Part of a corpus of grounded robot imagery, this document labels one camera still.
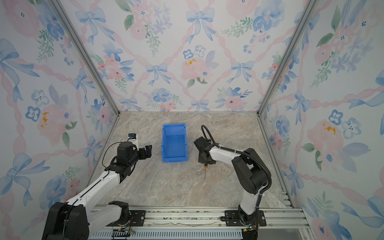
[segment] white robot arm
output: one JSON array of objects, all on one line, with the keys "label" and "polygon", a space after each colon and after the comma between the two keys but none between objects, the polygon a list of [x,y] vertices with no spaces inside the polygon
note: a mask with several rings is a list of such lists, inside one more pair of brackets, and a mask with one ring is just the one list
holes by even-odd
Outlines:
[{"label": "white robot arm", "polygon": [[[215,142],[206,126],[202,125],[201,129],[204,137],[199,137],[194,142],[199,150],[199,162],[207,166],[221,161],[234,167],[244,188],[243,199],[238,208],[240,223],[244,226],[257,226],[261,197],[272,184],[271,173],[254,149],[239,151],[223,147]],[[211,139],[207,139],[204,129]]]},{"label": "white robot arm", "polygon": [[131,220],[128,203],[113,201],[90,213],[103,196],[132,174],[138,160],[151,157],[151,149],[151,145],[138,149],[130,141],[121,142],[117,156],[100,177],[67,202],[50,207],[42,240],[86,240],[111,222],[126,226]]}]

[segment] blue storage bin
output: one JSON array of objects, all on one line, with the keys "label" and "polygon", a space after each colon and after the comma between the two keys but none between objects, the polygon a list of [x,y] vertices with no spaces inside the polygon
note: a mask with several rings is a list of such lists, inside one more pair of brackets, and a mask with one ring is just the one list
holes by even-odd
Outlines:
[{"label": "blue storage bin", "polygon": [[161,156],[163,162],[188,161],[185,123],[163,125]]}]

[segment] wire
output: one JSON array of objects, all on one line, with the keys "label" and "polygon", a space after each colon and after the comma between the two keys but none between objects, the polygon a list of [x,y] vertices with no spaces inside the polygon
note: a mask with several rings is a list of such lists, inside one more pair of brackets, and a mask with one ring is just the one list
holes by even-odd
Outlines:
[{"label": "wire", "polygon": [[107,153],[108,149],[109,149],[112,145],[114,145],[114,144],[116,144],[116,143],[122,143],[122,142],[115,142],[115,143],[112,143],[112,144],[107,148],[107,150],[105,150],[103,159],[101,160],[101,165],[102,165],[103,167],[105,167],[105,168],[106,168],[106,166],[104,166],[104,163],[103,163],[103,162],[104,162],[105,154]]},{"label": "wire", "polygon": [[238,153],[238,154],[244,155],[247,158],[251,159],[259,168],[261,168],[264,171],[264,173],[265,173],[265,175],[266,175],[266,177],[268,179],[268,183],[267,183],[267,186],[265,188],[260,190],[260,194],[263,194],[263,192],[265,192],[266,190],[268,190],[271,187],[271,185],[272,185],[271,172],[268,170],[268,168],[263,163],[259,162],[256,158],[254,158],[253,156],[249,155],[246,152],[234,150],[234,149],[227,148],[227,147],[220,147],[219,144],[215,142],[215,140],[212,137],[212,135],[211,135],[210,131],[208,130],[208,128],[205,125],[201,125],[201,131],[203,132],[204,137],[205,137],[207,142],[208,142],[208,139],[207,139],[207,136],[206,136],[206,134],[204,132],[204,129],[207,131],[209,137],[212,140],[212,143],[215,144],[216,147],[219,147],[220,149],[223,149],[223,150],[227,150],[227,151],[230,151],[230,152],[234,152],[234,153]]}]

